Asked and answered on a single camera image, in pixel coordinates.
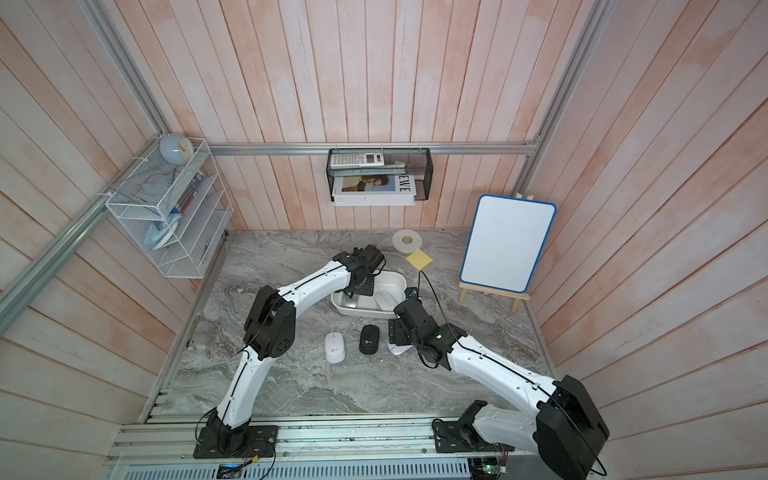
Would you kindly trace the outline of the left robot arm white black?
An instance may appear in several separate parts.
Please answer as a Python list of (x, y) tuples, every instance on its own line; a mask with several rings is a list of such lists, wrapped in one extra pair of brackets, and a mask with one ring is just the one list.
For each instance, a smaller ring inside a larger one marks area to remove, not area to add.
[(336, 292), (347, 296), (372, 292), (385, 264), (384, 254), (368, 245), (335, 255), (292, 284), (262, 287), (246, 318), (236, 373), (219, 405), (204, 417), (206, 424), (196, 435), (197, 443), (226, 457), (243, 451), (256, 398), (274, 362), (293, 345), (297, 318)]

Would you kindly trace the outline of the silver computer mouse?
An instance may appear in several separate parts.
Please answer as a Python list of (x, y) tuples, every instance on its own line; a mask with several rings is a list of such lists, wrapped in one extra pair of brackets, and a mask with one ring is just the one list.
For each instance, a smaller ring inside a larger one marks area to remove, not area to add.
[(348, 295), (346, 293), (342, 293), (339, 305), (342, 308), (350, 308), (350, 309), (356, 309), (358, 307), (360, 300), (360, 296), (358, 294)]

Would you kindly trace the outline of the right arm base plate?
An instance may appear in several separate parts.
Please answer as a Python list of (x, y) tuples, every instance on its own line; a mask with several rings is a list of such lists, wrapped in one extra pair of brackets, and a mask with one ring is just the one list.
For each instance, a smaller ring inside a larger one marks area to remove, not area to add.
[(491, 444), (483, 440), (469, 424), (461, 421), (434, 419), (431, 423), (435, 450), (438, 453), (501, 453), (513, 451), (506, 444)]

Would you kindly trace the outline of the white plastic storage box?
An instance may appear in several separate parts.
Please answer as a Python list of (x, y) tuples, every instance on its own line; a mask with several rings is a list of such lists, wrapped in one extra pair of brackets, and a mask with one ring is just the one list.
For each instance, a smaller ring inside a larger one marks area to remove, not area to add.
[(394, 308), (405, 300), (406, 279), (397, 272), (384, 271), (375, 278), (374, 295), (360, 296), (356, 309), (342, 308), (339, 300), (342, 292), (331, 295), (331, 303), (336, 310), (347, 316), (373, 319), (392, 319)]

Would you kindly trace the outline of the black computer mouse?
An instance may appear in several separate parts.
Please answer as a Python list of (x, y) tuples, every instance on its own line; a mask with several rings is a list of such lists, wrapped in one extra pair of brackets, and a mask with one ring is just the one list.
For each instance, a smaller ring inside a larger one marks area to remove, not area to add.
[(378, 351), (380, 329), (373, 324), (365, 325), (360, 332), (359, 351), (363, 355), (374, 355)]

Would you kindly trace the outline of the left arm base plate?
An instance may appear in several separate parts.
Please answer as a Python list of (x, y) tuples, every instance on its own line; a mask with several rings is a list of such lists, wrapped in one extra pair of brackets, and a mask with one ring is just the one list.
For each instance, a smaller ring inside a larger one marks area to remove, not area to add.
[(273, 457), (279, 427), (250, 425), (230, 428), (218, 417), (210, 418), (196, 435), (194, 459)]

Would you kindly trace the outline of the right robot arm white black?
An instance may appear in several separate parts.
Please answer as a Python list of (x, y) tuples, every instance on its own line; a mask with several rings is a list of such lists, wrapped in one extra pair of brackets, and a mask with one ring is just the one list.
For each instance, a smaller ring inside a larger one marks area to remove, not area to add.
[(430, 366), (471, 378), (511, 404), (476, 400), (456, 421), (432, 422), (440, 453), (492, 452), (509, 447), (536, 454), (561, 479), (604, 476), (599, 455), (610, 431), (585, 386), (566, 375), (537, 374), (498, 355), (451, 324), (438, 324), (421, 301), (394, 309), (397, 323)]

